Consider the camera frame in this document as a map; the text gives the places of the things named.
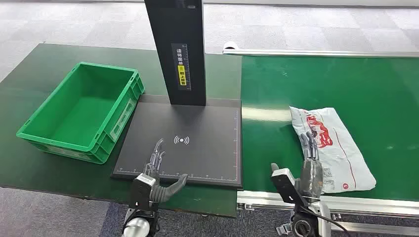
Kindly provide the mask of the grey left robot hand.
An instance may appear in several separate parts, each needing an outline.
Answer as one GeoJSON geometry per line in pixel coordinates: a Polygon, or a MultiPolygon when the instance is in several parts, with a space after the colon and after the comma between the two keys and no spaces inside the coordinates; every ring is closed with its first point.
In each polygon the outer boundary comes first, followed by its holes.
{"type": "Polygon", "coordinates": [[[182,174],[179,176],[177,182],[173,183],[168,187],[160,185],[159,169],[163,156],[166,152],[162,149],[164,139],[161,138],[155,144],[155,147],[151,153],[150,160],[145,164],[143,173],[155,179],[155,183],[151,188],[149,199],[152,202],[163,203],[168,201],[174,194],[178,193],[186,184],[188,174],[182,174]]]}

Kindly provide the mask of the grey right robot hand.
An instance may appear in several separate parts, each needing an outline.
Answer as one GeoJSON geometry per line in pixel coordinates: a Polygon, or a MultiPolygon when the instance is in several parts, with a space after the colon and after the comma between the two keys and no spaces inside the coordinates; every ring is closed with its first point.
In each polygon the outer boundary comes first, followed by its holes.
{"type": "Polygon", "coordinates": [[[307,206],[307,202],[316,201],[321,196],[323,168],[311,132],[302,133],[299,138],[304,156],[300,177],[295,179],[288,168],[271,163],[271,181],[284,202],[307,206]]]}

